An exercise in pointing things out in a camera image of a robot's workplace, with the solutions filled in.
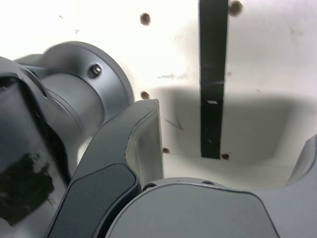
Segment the screw hole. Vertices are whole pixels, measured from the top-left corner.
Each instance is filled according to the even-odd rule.
[[[203,181],[202,183],[204,183],[204,184],[209,184],[209,185],[214,185],[214,183],[213,183],[213,182],[210,182],[210,181]]]
[[[167,149],[167,148],[163,148],[163,153],[165,153],[165,154],[169,154],[169,153],[170,153],[170,151],[169,151],[169,149]]]
[[[141,96],[142,99],[150,99],[150,95],[147,92],[145,92],[145,91],[142,91],[140,93],[140,96]]]
[[[140,22],[142,25],[148,26],[151,22],[151,17],[147,13],[142,13],[140,16]]]
[[[229,160],[230,156],[229,156],[228,154],[222,154],[222,155],[221,155],[221,158],[222,158],[223,160]]]
[[[148,191],[148,190],[152,189],[152,188],[155,187],[155,186],[156,186],[156,184],[154,184],[154,183],[148,183],[147,185],[145,185],[145,186],[143,187],[142,191],[143,191],[143,192],[144,192],[144,191]]]
[[[238,16],[243,9],[242,4],[239,1],[232,1],[229,6],[229,15]]]

